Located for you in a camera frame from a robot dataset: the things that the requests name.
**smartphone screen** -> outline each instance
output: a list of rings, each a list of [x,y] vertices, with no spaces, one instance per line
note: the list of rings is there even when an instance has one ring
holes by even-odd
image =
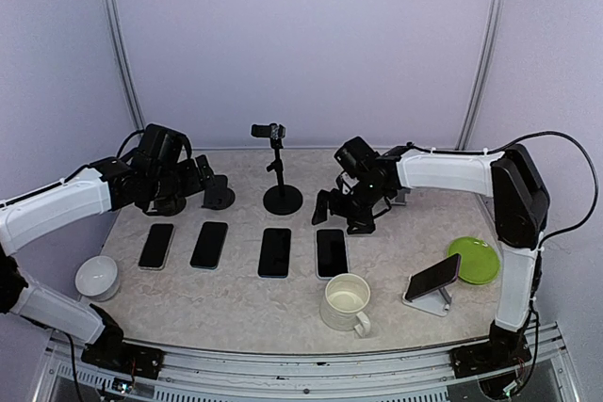
[[[190,257],[190,265],[199,268],[216,268],[227,231],[226,223],[206,221],[201,227],[197,245]]]
[[[170,223],[156,223],[151,226],[149,236],[140,255],[140,268],[151,270],[161,270],[163,268],[166,264],[172,234],[173,225]]]
[[[317,273],[319,278],[332,278],[340,273],[348,273],[348,254],[343,231],[317,231]]]
[[[405,298],[413,301],[417,297],[456,281],[460,268],[461,255],[453,254],[444,261],[417,273],[411,278]]]
[[[289,273],[291,230],[267,228],[262,238],[262,252],[257,273],[263,278],[285,278]]]

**metal corner post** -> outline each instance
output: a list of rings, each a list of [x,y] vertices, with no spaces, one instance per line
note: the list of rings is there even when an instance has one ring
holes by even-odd
[[[130,117],[134,127],[137,130],[144,129],[145,121],[144,117],[142,116],[142,110],[140,109],[139,99],[134,89],[134,82],[132,81],[132,74],[130,72],[130,66],[125,53],[125,47],[123,45],[123,36],[120,28],[117,1],[103,0],[103,2],[105,4],[106,18],[109,24],[111,40],[113,41],[113,50],[115,51],[120,76],[122,77],[123,90],[125,92],[125,99],[128,104]]]
[[[486,33],[483,39],[483,45],[481,47],[480,62],[478,64],[478,70],[473,82],[473,89],[471,90],[469,108],[467,109],[464,117],[463,129],[461,130],[461,135],[456,143],[457,150],[465,150],[467,148],[469,145],[469,139],[471,138],[471,134],[475,128],[475,123],[480,111],[483,91],[486,85],[486,79],[488,77],[488,71],[490,69],[490,63],[492,61],[492,55],[494,54],[498,32],[498,22],[502,13],[502,4],[503,0],[490,0],[490,11],[488,13]]]

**tabletop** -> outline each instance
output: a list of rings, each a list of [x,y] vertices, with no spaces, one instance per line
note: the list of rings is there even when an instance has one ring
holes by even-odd
[[[275,185],[266,166],[271,150],[205,153],[216,174],[226,174],[236,193],[223,211],[201,208],[203,193],[187,199],[175,217],[146,217],[134,206],[122,209],[102,254],[118,264],[117,295],[97,303],[123,328],[126,338],[171,346],[254,353],[372,352],[434,346],[485,336],[494,319],[499,280],[484,286],[457,281],[446,317],[401,303],[412,274],[446,257],[448,244],[471,235],[496,247],[474,194],[437,189],[413,190],[406,206],[376,220],[371,235],[346,235],[350,272],[365,278],[372,322],[366,338],[328,328],[318,314],[326,281],[316,272],[316,230],[345,230],[346,221],[330,217],[313,226],[316,195],[334,187],[341,168],[334,150],[282,150],[285,182],[303,194],[297,213],[277,217],[262,198]],[[189,265],[199,231],[207,220],[224,221],[229,230],[215,270]],[[153,223],[173,223],[174,236],[165,268],[138,267]],[[289,228],[291,255],[285,279],[257,274],[263,230]]]

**black tripod stand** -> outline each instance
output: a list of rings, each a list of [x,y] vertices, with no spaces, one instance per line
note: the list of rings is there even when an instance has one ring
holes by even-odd
[[[285,128],[280,124],[273,123],[270,126],[252,126],[252,136],[269,138],[270,147],[274,150],[274,162],[267,166],[267,171],[276,172],[277,185],[271,187],[264,194],[264,207],[276,216],[288,216],[298,211],[303,204],[303,196],[300,190],[293,185],[286,185],[283,177],[283,161],[281,160],[282,139],[285,137]]]

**cream mug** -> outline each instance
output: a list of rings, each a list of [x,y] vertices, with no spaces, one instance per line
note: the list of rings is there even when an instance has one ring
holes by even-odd
[[[358,275],[342,273],[332,278],[320,303],[320,317],[334,330],[356,330],[361,338],[370,333],[370,320],[362,310],[370,300],[370,287]]]

